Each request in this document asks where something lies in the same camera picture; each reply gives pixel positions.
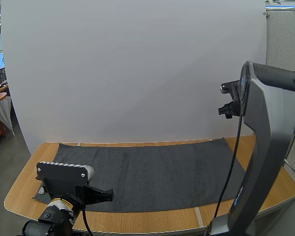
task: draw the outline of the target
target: wire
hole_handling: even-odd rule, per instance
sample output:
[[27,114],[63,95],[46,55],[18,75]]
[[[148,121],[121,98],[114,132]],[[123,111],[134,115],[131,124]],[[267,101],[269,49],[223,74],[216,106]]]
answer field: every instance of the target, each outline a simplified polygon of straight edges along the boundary
[[88,230],[88,234],[89,234],[90,236],[93,236],[92,231],[90,230],[89,225],[88,225],[88,222],[87,222],[87,216],[86,216],[86,214],[85,214],[85,203],[84,203],[80,198],[78,198],[77,196],[75,196],[74,194],[71,194],[71,193],[65,193],[65,194],[63,194],[63,195],[61,196],[60,200],[62,200],[62,198],[63,198],[64,196],[69,197],[69,198],[75,200],[77,203],[80,204],[80,207],[82,208],[81,211],[82,211],[83,221],[84,221],[85,227],[86,227],[87,230]]
[[83,221],[84,221],[85,227],[87,228],[89,235],[93,236],[92,231],[90,230],[88,222],[87,222],[87,216],[85,215],[85,210],[82,210],[82,215],[83,215]]
[[227,175],[227,178],[226,178],[226,182],[225,182],[225,184],[224,184],[224,187],[223,187],[222,193],[221,193],[220,198],[219,198],[219,200],[218,200],[218,203],[217,203],[217,206],[216,206],[216,210],[215,210],[215,214],[214,214],[214,218],[215,218],[216,215],[217,215],[218,208],[220,207],[220,204],[221,204],[221,200],[222,200],[223,194],[224,194],[224,192],[225,192],[225,189],[226,189],[226,187],[227,187],[228,181],[230,180],[230,177],[231,177],[231,174],[232,174],[232,170],[233,170],[234,162],[235,162],[235,159],[236,159],[236,153],[237,153],[238,143],[239,143],[240,130],[241,130],[241,122],[242,122],[242,114],[240,114],[240,116],[239,116],[239,124],[238,124],[238,130],[237,130],[237,137],[236,137],[236,143],[235,143],[235,148],[234,148],[234,153],[233,153],[233,158],[232,158],[232,162],[231,162],[230,170],[229,170],[229,172],[228,172],[228,175]]

